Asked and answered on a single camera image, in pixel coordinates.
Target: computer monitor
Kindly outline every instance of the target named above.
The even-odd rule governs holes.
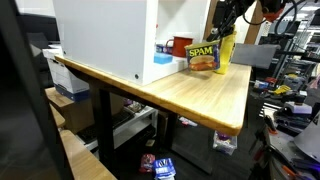
[[[73,179],[14,1],[0,12],[0,179]]]
[[[240,44],[236,43],[231,62],[268,69],[278,45]]]

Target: white box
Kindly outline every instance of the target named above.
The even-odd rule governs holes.
[[[201,42],[210,0],[53,3],[64,57],[146,85],[185,68],[177,62],[166,67],[153,62],[156,37],[164,41],[173,35],[191,36]]]
[[[73,101],[89,98],[89,84],[73,75],[64,64],[54,59],[55,55],[62,55],[62,49],[43,49],[47,58],[52,80],[56,90]]]

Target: yellow mustard bottle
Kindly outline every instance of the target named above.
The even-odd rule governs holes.
[[[222,39],[220,48],[220,68],[215,72],[218,74],[225,74],[230,64],[230,58],[236,41],[237,31]]]

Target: spam can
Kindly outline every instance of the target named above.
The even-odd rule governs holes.
[[[220,68],[219,41],[185,46],[188,67],[192,71],[217,70]]]

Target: black table leg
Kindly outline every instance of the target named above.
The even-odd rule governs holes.
[[[114,168],[113,122],[110,93],[90,84],[93,116],[97,128],[97,141],[101,163],[110,171]]]
[[[165,135],[165,142],[164,145],[166,148],[171,148],[173,139],[174,139],[174,130],[176,128],[176,124],[178,121],[178,115],[176,113],[168,113],[168,122],[167,122],[167,129]]]
[[[176,113],[168,113],[167,130],[165,136],[165,147],[173,151],[175,154],[181,156],[195,167],[201,169],[207,174],[211,174],[213,167],[212,164],[206,162],[207,159],[199,159],[197,154],[189,152],[187,149],[181,147],[178,143],[174,142],[174,133],[176,124],[178,121],[178,115]]]
[[[248,96],[247,96],[247,102],[246,102],[246,109],[244,110],[244,120],[246,121],[246,128],[249,128],[249,106],[248,106],[248,98],[249,98],[249,93],[248,93]]]

